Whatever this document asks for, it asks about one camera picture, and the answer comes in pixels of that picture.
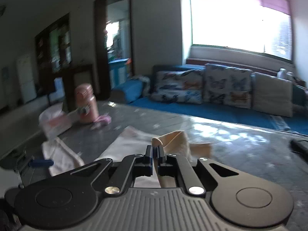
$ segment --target metal pin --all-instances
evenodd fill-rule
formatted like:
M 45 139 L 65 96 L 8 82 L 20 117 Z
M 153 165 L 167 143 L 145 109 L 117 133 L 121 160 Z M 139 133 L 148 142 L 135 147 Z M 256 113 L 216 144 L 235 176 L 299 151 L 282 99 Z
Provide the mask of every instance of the metal pin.
M 188 192 L 190 192 L 193 195 L 202 195 L 204 193 L 204 189 L 198 186 L 190 187 L 188 189 Z
M 105 192 L 110 195 L 114 195 L 120 192 L 120 189 L 115 186 L 110 186 L 105 188 Z

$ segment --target circular cover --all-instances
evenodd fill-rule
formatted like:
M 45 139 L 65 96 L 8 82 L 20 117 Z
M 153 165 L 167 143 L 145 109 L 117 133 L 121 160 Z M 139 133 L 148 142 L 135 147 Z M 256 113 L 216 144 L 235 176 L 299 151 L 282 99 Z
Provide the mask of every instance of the circular cover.
M 95 209 L 98 197 L 91 186 L 29 185 L 15 198 L 18 216 L 28 225 L 59 229 L 77 224 Z
M 291 195 L 281 186 L 248 175 L 227 177 L 211 195 L 213 209 L 242 227 L 265 228 L 281 224 L 293 209 Z

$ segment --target gray table surface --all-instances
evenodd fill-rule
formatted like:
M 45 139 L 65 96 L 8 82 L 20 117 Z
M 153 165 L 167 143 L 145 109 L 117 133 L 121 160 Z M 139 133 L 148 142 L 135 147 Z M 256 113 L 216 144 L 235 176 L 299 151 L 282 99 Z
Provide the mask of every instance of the gray table surface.
M 156 135 L 185 130 L 192 143 L 212 143 L 212 159 L 289 190 L 295 204 L 287 228 L 308 230 L 308 165 L 289 149 L 292 138 L 305 136 L 129 105 L 98 106 L 100 114 L 112 117 L 111 124 L 96 129 L 78 124 L 60 136 L 85 163 L 99 157 L 127 126 Z

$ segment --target door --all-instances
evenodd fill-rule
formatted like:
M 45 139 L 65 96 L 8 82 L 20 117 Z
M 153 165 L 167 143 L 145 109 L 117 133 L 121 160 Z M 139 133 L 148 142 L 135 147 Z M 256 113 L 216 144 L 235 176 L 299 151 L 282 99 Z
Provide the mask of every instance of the door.
M 131 33 L 131 0 L 94 2 L 95 50 L 99 99 L 134 75 Z

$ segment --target wooden door frame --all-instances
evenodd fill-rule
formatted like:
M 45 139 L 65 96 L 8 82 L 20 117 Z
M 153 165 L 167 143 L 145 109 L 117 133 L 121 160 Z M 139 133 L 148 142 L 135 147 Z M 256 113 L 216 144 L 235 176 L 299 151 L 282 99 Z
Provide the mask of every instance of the wooden door frame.
M 100 85 L 99 99 L 107 99 L 110 97 L 110 77 L 108 56 L 104 49 L 104 29 L 102 25 L 106 25 L 107 20 L 107 5 L 121 0 L 95 0 L 94 1 L 94 39 L 95 39 L 95 55 L 98 80 Z M 130 20 L 130 49 L 131 49 L 131 72 L 135 75 L 134 69 L 134 53 L 133 53 L 133 40 L 132 40 L 132 2 L 129 0 L 129 20 Z

